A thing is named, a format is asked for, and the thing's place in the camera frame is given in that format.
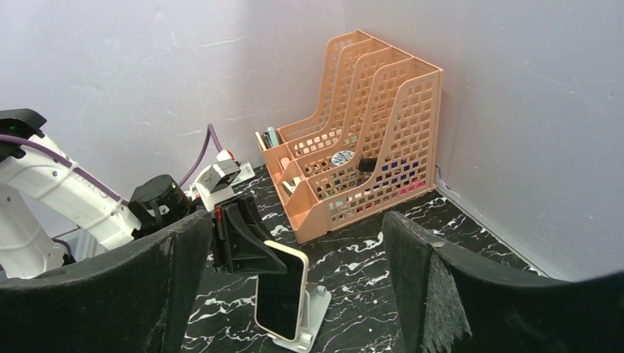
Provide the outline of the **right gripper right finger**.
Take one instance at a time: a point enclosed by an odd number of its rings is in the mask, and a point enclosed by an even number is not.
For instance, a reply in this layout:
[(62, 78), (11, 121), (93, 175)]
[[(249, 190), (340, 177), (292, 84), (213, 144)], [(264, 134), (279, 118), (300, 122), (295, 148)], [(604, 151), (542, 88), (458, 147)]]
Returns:
[(407, 352), (621, 352), (623, 274), (541, 277), (449, 242), (403, 214), (383, 217)]

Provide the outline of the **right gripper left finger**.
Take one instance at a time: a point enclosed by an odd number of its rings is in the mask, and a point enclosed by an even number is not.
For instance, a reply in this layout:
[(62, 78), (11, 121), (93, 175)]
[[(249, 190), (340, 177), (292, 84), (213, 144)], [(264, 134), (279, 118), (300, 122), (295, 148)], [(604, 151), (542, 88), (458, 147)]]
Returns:
[(3, 352), (178, 352), (205, 270), (200, 210), (124, 246), (1, 283)]

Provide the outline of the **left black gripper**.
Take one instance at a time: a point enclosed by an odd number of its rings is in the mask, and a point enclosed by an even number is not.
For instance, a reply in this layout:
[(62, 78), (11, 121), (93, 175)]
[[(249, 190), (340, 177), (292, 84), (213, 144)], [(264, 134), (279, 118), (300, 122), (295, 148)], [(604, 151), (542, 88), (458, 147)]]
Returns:
[(210, 245), (215, 272), (285, 274), (286, 264), (265, 244), (267, 240), (274, 236), (263, 223), (253, 195), (237, 195), (215, 206)]

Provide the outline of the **white case phone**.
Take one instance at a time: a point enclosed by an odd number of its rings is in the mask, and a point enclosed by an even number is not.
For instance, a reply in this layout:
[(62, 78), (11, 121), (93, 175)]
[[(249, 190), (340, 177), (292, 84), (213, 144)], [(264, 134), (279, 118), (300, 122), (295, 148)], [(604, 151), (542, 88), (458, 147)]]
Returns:
[(300, 250), (264, 242), (286, 265), (285, 274), (260, 274), (256, 282), (255, 323), (286, 341), (300, 335), (309, 259)]

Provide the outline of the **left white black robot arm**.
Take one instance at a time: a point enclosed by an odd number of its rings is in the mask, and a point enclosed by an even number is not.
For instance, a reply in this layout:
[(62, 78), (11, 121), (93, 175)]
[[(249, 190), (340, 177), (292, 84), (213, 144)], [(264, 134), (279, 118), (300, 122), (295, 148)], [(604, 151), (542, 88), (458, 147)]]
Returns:
[(207, 210), (216, 227), (211, 250), (217, 271), (287, 272), (268, 246), (272, 235), (252, 198), (233, 192), (254, 173), (229, 150), (219, 148), (214, 164), (192, 167), (181, 182), (161, 174), (125, 199), (65, 154), (43, 132), (45, 123), (29, 108), (1, 112), (1, 269), (7, 277), (31, 279), (74, 262), (71, 247), (46, 233), (25, 196), (74, 222), (105, 250)]

